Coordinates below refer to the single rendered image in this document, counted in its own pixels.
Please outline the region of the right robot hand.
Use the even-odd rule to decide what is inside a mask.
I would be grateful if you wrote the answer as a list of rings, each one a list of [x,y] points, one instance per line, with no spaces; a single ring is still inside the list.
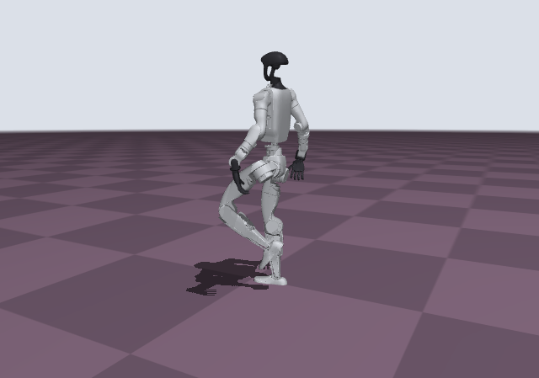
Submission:
[[[290,169],[292,168],[292,171],[291,171],[291,178],[292,178],[292,175],[295,171],[295,174],[294,174],[294,180],[296,180],[296,173],[298,172],[298,175],[297,175],[297,179],[300,180],[300,172],[302,172],[302,180],[304,179],[303,178],[303,171],[304,171],[304,163],[303,161],[305,161],[305,158],[306,158],[306,154],[305,154],[305,157],[298,157],[297,156],[298,154],[298,150],[296,151],[296,157],[295,157],[295,161],[288,167],[289,171]]]

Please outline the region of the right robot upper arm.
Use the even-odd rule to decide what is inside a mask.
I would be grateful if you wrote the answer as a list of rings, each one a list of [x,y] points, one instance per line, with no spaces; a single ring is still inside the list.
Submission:
[[[303,132],[308,128],[308,122],[302,112],[301,106],[297,102],[295,92],[291,88],[289,89],[291,91],[291,115],[296,119],[294,129],[297,132]]]

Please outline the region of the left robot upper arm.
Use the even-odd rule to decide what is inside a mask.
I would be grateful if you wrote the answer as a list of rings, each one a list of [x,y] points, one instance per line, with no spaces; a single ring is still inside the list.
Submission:
[[[268,106],[271,104],[270,91],[266,90],[253,96],[254,119],[261,129],[257,141],[264,138],[266,132]],[[250,128],[249,128],[250,129]]]

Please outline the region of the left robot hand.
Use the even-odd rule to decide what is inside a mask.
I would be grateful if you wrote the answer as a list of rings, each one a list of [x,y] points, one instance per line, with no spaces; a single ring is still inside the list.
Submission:
[[[249,194],[249,190],[245,190],[241,184],[244,185],[244,182],[240,179],[240,176],[239,176],[239,169],[241,168],[240,166],[238,166],[238,161],[237,159],[232,159],[231,160],[231,168],[230,170],[232,171],[232,176],[233,176],[233,179],[234,179],[234,182],[235,184],[237,185],[237,189],[239,190],[240,193],[242,194]]]

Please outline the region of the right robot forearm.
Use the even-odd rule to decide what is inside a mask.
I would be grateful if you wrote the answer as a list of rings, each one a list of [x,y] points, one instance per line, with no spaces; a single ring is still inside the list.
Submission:
[[[305,154],[308,149],[308,137],[309,137],[309,126],[303,132],[297,132],[298,137],[298,157],[305,157]]]

